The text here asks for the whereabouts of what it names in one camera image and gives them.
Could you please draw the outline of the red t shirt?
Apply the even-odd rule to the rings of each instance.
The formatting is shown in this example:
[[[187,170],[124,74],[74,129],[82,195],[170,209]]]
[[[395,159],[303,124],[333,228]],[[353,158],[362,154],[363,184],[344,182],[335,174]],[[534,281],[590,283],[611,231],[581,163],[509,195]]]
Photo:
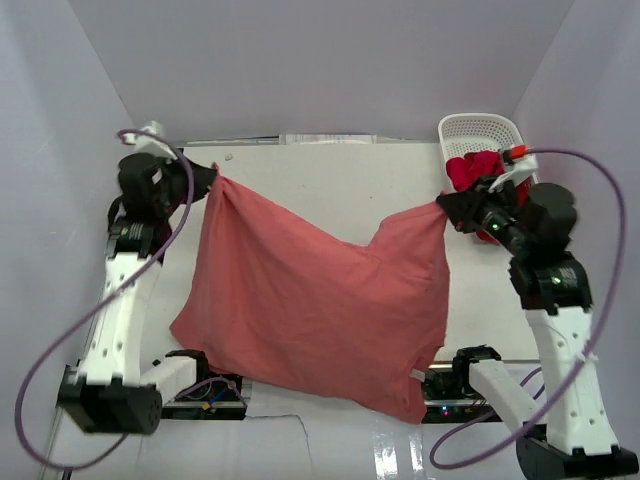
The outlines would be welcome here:
[[[452,158],[446,162],[446,173],[454,191],[440,195],[437,203],[456,231],[475,233],[515,254],[527,241],[519,215],[535,170],[524,145]]]

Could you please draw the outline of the salmon pink t shirt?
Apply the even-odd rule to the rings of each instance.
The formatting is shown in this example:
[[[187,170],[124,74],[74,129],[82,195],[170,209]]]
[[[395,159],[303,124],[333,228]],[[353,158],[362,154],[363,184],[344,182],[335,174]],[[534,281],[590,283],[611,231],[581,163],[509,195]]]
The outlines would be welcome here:
[[[216,371],[418,424],[419,376],[446,336],[445,227],[428,203],[385,218],[355,245],[219,177],[171,333]]]

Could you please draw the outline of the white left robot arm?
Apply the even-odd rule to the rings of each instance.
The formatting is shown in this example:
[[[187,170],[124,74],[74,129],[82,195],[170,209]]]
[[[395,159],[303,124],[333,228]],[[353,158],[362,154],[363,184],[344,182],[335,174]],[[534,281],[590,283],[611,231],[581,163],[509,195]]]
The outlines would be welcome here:
[[[57,404],[85,433],[150,435],[162,408],[177,394],[199,399],[211,387],[206,356],[197,350],[166,354],[140,367],[147,308],[164,262],[169,219],[187,200],[199,201],[217,176],[177,160],[135,153],[118,164],[120,195],[108,213],[105,296],[93,336],[78,366],[66,369]]]

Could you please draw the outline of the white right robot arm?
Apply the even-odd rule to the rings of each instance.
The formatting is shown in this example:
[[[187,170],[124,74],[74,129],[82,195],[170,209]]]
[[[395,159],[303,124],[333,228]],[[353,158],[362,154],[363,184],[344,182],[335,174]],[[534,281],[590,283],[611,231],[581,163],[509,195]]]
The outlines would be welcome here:
[[[480,179],[436,202],[457,231],[482,231],[511,254],[510,281],[534,335],[551,406],[537,415],[534,399],[486,346],[457,352],[452,388],[466,399],[480,394],[519,435],[516,457],[527,479],[634,475],[638,457],[613,432],[595,358],[584,351],[592,338],[593,301],[586,271],[567,248],[577,220],[574,197],[559,185],[542,183],[519,203],[513,184],[490,192],[491,182]]]

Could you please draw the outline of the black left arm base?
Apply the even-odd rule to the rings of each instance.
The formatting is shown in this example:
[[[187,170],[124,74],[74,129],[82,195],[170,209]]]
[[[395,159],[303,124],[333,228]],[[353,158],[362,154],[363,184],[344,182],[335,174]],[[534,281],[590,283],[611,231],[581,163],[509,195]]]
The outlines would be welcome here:
[[[183,421],[241,421],[246,417],[253,383],[239,375],[222,374],[197,390],[173,400],[162,419]]]

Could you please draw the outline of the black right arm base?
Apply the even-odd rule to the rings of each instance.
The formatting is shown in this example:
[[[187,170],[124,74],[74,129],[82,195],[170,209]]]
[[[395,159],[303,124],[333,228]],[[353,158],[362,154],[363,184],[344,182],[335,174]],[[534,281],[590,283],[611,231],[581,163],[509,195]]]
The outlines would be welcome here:
[[[432,365],[421,388],[426,407],[423,424],[462,424],[484,415],[484,422],[500,422],[487,400],[458,385],[450,364]]]

